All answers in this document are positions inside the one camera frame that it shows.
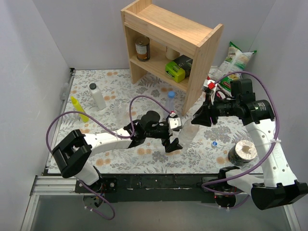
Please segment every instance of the gray floor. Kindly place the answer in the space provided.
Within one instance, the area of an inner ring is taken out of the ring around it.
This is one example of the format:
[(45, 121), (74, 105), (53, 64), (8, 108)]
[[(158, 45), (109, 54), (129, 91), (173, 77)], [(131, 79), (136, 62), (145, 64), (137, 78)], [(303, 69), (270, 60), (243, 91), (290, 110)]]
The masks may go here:
[[(251, 199), (230, 212), (199, 202), (122, 202), (114, 206), (116, 217), (107, 221), (85, 210), (82, 196), (41, 196), (32, 231), (290, 230), (283, 207), (260, 211)], [(111, 213), (105, 205), (99, 210)]]

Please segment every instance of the chip bag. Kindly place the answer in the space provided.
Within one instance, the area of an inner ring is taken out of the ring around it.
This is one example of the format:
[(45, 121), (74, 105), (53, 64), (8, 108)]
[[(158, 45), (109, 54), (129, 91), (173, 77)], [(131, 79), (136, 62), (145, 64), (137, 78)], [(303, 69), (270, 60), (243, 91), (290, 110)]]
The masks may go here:
[[(213, 79), (218, 80), (220, 77), (230, 72), (243, 71), (252, 55), (256, 52), (257, 51), (250, 51), (243, 53), (240, 48), (230, 42), (228, 56), (226, 57), (225, 61), (223, 61), (223, 63), (219, 66), (218, 70), (213, 76)], [(241, 74), (233, 74), (223, 78), (220, 81), (220, 85), (226, 90), (231, 91), (230, 82), (237, 79), (241, 79)]]

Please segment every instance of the wooden shelf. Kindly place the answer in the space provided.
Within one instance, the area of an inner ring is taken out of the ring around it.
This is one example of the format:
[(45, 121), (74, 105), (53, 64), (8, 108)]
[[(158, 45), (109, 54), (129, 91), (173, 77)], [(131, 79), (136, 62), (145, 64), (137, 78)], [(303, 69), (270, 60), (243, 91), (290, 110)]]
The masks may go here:
[(151, 58), (146, 62), (141, 62), (137, 59), (137, 55), (133, 55), (130, 61), (135, 65), (141, 67), (142, 69), (152, 73), (153, 75), (159, 77), (163, 81), (169, 83), (170, 85), (186, 92), (188, 88), (189, 78), (185, 78), (180, 83), (175, 82), (169, 75), (165, 72), (165, 66), (170, 63), (171, 60), (166, 58), (166, 47), (151, 40), (150, 42)]
[[(152, 0), (136, 0), (121, 10), (127, 41), (132, 83), (136, 83), (148, 71), (163, 81), (186, 92), (182, 115), (185, 115), (200, 97), (219, 44), (223, 25), (214, 29), (169, 12), (152, 4)], [(137, 37), (151, 39), (151, 58), (146, 62), (137, 59)], [(170, 62), (165, 57), (166, 46), (193, 59), (189, 78), (176, 83), (165, 73)]]

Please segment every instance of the yellow bottle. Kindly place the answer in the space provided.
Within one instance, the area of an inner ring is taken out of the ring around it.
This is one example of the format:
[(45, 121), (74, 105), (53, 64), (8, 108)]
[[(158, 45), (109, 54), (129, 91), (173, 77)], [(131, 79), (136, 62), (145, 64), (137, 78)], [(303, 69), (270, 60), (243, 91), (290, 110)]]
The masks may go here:
[[(73, 96), (71, 96), (71, 100), (72, 100), (72, 104), (73, 106), (76, 108), (77, 111), (79, 112), (85, 112), (85, 110), (83, 110), (82, 106), (80, 105), (80, 103), (78, 102), (77, 99), (75, 99)], [(89, 121), (89, 117), (79, 114), (79, 116), (81, 117), (81, 120), (86, 123)]]

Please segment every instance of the black bottle cap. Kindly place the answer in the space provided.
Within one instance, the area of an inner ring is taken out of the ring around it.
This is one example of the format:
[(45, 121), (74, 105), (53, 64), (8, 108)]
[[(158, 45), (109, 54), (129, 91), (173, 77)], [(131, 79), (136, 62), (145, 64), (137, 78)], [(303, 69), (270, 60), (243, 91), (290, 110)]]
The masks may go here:
[(96, 84), (95, 83), (91, 83), (89, 85), (89, 87), (90, 87), (91, 90), (94, 90), (94, 89), (96, 89)]

